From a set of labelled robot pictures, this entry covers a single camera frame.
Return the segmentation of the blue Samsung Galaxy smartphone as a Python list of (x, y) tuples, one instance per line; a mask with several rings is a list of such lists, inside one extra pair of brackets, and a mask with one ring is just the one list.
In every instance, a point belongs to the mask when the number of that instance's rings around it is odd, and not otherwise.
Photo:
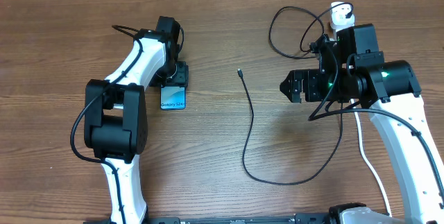
[(160, 90), (160, 108), (162, 110), (183, 110), (186, 108), (184, 87), (163, 87)]

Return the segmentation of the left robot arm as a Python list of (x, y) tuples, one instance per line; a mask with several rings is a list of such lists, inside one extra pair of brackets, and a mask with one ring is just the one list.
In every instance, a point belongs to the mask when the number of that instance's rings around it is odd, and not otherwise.
[(160, 89), (161, 110), (185, 109), (189, 67), (178, 59), (185, 33), (178, 21), (164, 16), (153, 30), (114, 29), (129, 35), (133, 48), (114, 72), (87, 83), (85, 107), (72, 128), (84, 124), (84, 142), (94, 154), (88, 161), (100, 164), (106, 175), (112, 203), (106, 223), (147, 223), (139, 171), (148, 139), (146, 90)]

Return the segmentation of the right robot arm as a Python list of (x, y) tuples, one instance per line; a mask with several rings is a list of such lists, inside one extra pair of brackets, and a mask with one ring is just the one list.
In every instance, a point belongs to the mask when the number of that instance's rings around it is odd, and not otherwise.
[(400, 187), (404, 223), (443, 222), (443, 161), (427, 124), (422, 89), (405, 60), (387, 62), (372, 24), (351, 26), (311, 43), (317, 69), (292, 70), (280, 91), (293, 103), (353, 104), (309, 116), (365, 112), (388, 152)]

